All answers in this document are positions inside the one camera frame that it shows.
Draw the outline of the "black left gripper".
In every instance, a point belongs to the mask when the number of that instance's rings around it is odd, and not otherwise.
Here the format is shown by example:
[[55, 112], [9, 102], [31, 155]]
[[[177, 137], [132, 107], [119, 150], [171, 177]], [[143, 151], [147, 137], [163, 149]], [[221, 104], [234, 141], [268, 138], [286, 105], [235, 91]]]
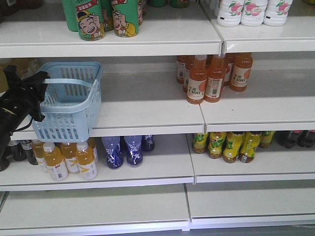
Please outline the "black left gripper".
[[48, 77], [47, 72], [38, 71], [23, 79], [0, 98], [0, 108], [16, 116], [31, 115], [35, 121], [42, 122], [45, 115], [41, 113], [40, 103], [44, 101], [45, 95], [41, 94], [41, 84]]

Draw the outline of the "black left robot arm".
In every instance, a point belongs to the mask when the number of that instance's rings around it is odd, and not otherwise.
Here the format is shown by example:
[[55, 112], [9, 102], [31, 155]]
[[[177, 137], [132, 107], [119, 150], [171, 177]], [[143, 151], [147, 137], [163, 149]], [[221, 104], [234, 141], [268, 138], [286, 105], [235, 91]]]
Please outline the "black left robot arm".
[[0, 170], [9, 166], [3, 156], [10, 141], [10, 136], [18, 130], [18, 126], [31, 115], [35, 121], [43, 121], [40, 103], [44, 101], [48, 73], [39, 71], [26, 79], [19, 78], [14, 66], [4, 69], [9, 89], [0, 97]]

